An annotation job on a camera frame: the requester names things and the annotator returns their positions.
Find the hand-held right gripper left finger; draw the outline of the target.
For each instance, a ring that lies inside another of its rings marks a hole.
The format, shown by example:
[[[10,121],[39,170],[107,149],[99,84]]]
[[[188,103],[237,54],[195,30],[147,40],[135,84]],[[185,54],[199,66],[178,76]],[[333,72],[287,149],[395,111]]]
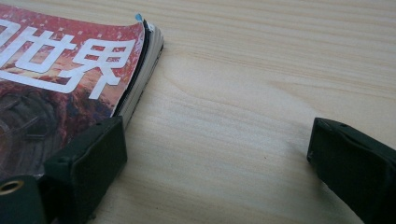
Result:
[[[44,162],[41,185],[49,220],[85,224],[127,162],[121,117],[104,119],[80,133]]]

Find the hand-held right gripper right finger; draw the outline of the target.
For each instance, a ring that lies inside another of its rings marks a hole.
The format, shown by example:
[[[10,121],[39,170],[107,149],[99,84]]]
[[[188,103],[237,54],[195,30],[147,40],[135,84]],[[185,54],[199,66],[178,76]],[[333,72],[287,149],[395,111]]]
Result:
[[[314,119],[306,156],[365,224],[396,224],[396,150],[345,123]]]

